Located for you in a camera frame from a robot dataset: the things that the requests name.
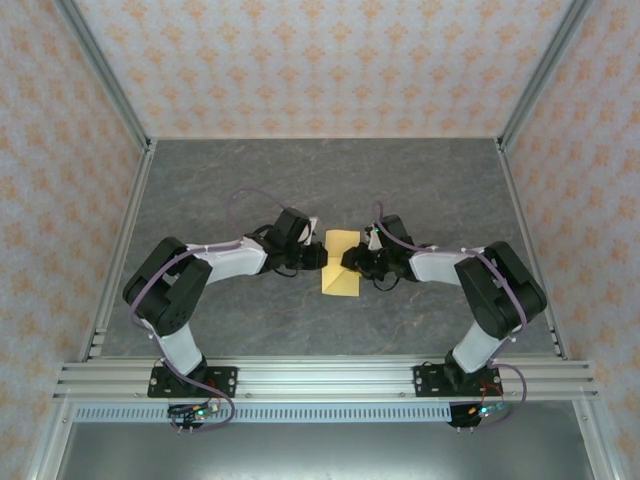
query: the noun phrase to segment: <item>black bracket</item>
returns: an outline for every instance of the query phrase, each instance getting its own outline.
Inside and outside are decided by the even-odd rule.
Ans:
[[[454,385],[446,375],[445,364],[430,364],[413,367],[413,387],[416,397],[499,397],[500,394],[490,388],[484,391],[483,385],[501,385],[502,379],[497,368],[481,368],[475,373],[464,376],[464,381]]]
[[[206,367],[204,380],[200,383],[213,382],[213,386],[223,391],[229,397],[236,395],[238,385],[237,367]],[[149,398],[208,398],[211,392],[201,388],[195,388],[191,384],[178,379],[167,367],[154,367],[151,370]]]

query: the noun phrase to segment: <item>wall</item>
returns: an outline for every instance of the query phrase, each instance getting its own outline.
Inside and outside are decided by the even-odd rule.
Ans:
[[[0,477],[95,313],[139,152],[51,0],[0,4]]]
[[[572,354],[640,478],[640,8],[595,2],[510,153]]]
[[[570,0],[80,0],[147,132],[492,137]]]

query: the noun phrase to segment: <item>perforated metal strip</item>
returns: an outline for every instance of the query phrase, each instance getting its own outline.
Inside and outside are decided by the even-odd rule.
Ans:
[[[236,423],[411,423],[451,420],[446,403],[260,404],[236,405]],[[229,408],[208,421],[226,418]],[[159,403],[81,403],[78,423],[164,423],[167,405]]]

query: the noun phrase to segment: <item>floor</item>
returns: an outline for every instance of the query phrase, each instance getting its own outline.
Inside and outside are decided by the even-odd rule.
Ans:
[[[444,423],[74,425],[58,480],[593,479],[571,402],[526,404],[473,435]]]
[[[359,230],[372,202],[397,213],[417,243],[481,246],[501,239],[526,259],[511,198],[490,139],[340,139],[160,141],[125,261],[119,290],[166,236],[185,243],[233,239],[228,196],[263,188],[324,230]],[[234,206],[242,232],[279,211],[257,195]],[[320,272],[273,273],[207,287],[191,319],[202,351],[215,355],[444,354],[473,321],[462,291],[401,282],[380,292],[361,282],[358,298],[322,295]],[[552,353],[539,317],[511,347]],[[114,304],[103,355],[155,355],[148,338]]]

